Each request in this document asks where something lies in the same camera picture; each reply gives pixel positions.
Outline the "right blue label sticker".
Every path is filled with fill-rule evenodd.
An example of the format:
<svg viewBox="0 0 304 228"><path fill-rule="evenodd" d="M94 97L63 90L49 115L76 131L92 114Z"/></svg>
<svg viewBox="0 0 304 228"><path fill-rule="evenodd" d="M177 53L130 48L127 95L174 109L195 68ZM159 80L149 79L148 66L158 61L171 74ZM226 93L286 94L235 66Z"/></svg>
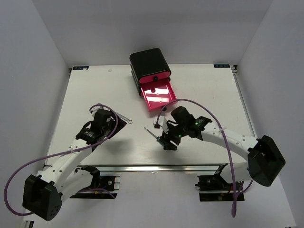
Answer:
<svg viewBox="0 0 304 228"><path fill-rule="evenodd" d="M215 68L230 68L229 64L214 64Z"/></svg>

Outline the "silver wrench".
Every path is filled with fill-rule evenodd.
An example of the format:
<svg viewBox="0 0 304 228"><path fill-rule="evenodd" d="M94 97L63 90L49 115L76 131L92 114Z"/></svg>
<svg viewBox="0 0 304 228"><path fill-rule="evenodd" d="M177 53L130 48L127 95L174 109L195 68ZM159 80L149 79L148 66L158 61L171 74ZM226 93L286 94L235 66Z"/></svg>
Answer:
<svg viewBox="0 0 304 228"><path fill-rule="evenodd" d="M118 115L121 119L127 121L129 124L132 124L132 123L133 123L132 119L129 119L129 118L127 118L127 117L125 117L125 116L123 116L123 115L121 115L121 114L119 114L119 113L117 113L117 115Z"/></svg>

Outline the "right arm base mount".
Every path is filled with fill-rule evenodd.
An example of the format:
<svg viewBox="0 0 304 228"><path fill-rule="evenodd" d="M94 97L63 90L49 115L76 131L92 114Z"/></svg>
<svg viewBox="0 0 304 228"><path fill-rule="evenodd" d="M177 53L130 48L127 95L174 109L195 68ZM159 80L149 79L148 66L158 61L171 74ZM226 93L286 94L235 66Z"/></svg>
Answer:
<svg viewBox="0 0 304 228"><path fill-rule="evenodd" d="M233 201L232 183L227 183L220 173L227 164L220 165L212 175L199 175L198 183L195 184L199 192L200 202L224 202Z"/></svg>

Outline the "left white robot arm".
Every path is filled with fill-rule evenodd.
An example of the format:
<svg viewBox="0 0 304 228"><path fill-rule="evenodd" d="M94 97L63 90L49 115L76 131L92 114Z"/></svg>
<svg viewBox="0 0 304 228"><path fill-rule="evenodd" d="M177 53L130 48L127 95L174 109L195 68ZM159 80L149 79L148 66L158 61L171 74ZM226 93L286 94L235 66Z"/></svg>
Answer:
<svg viewBox="0 0 304 228"><path fill-rule="evenodd" d="M61 155L47 169L37 176L30 175L25 181L23 207L46 221L52 220L71 196L100 186L100 171L94 166L80 167L79 164L127 124L109 110L98 109L92 116L93 120L76 135L68 154Z"/></svg>

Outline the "large green handle screwdriver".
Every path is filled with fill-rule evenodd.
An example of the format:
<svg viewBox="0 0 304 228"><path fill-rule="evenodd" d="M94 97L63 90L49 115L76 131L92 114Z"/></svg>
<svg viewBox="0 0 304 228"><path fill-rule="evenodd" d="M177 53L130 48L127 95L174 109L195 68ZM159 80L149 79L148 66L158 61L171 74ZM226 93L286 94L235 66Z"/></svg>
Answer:
<svg viewBox="0 0 304 228"><path fill-rule="evenodd" d="M160 137L155 135L154 133L152 133L149 129L147 129L146 127L144 127L144 129L153 137L155 138L156 142L158 144L160 144L161 146L164 146L163 142L160 140Z"/></svg>

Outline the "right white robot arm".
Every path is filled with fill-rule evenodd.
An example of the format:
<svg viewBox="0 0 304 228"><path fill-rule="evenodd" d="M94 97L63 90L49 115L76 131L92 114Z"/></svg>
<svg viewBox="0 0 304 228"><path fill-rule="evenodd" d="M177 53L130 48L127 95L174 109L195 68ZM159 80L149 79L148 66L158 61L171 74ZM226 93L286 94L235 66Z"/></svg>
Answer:
<svg viewBox="0 0 304 228"><path fill-rule="evenodd" d="M255 181L269 187L276 179L286 161L274 140L269 136L255 138L223 130L209 118L195 118L183 106L171 112L174 121L163 116L155 117L153 125L162 128L158 141L164 150L177 150L182 137L188 136L203 142L213 143L239 155L244 162L222 164L214 173L214 182L219 189L226 189L233 181Z"/></svg>

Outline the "left blue label sticker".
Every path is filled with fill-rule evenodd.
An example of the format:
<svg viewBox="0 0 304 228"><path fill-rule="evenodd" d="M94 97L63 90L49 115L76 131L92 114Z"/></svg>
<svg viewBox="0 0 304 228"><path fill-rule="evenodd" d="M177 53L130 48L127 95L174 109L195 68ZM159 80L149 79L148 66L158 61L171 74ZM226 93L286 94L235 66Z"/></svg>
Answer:
<svg viewBox="0 0 304 228"><path fill-rule="evenodd" d="M73 66L72 70L88 70L89 66Z"/></svg>

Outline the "blue label sticker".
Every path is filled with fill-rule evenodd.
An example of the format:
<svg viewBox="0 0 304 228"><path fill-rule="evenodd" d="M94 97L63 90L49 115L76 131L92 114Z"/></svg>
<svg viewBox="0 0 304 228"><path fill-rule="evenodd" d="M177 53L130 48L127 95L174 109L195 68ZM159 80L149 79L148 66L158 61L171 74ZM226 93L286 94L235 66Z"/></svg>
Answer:
<svg viewBox="0 0 304 228"><path fill-rule="evenodd" d="M73 66L72 70L88 70L89 66Z"/></svg>
<svg viewBox="0 0 304 228"><path fill-rule="evenodd" d="M229 64L214 64L215 68L230 68Z"/></svg>

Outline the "black drawer cabinet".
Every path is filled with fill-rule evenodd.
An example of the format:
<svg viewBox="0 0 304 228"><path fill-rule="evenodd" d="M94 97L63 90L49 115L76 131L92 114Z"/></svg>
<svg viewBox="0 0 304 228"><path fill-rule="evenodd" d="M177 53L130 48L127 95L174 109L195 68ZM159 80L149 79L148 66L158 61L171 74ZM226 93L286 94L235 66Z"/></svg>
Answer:
<svg viewBox="0 0 304 228"><path fill-rule="evenodd" d="M137 80L155 74L161 74L161 78L171 75L171 70L159 48L132 53L129 60Z"/></svg>

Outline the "aluminium table rail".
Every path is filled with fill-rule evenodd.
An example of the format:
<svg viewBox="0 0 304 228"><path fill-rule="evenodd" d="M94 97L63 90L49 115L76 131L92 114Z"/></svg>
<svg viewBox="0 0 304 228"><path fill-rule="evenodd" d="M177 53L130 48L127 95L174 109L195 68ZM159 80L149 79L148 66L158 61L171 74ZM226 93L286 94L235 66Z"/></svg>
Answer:
<svg viewBox="0 0 304 228"><path fill-rule="evenodd" d="M183 172L183 173L214 173L220 164L189 164L189 165L90 165L101 172Z"/></svg>

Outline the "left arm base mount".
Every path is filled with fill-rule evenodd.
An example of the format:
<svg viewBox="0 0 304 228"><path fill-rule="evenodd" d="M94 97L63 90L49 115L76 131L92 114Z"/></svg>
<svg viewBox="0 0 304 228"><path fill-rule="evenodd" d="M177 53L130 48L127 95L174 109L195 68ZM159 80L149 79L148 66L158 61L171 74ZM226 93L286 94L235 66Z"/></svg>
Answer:
<svg viewBox="0 0 304 228"><path fill-rule="evenodd" d="M80 171L90 173L92 177L91 184L82 188L71 199L111 199L117 197L120 188L120 176L114 173L100 172L94 166L79 167L74 170L74 174Z"/></svg>

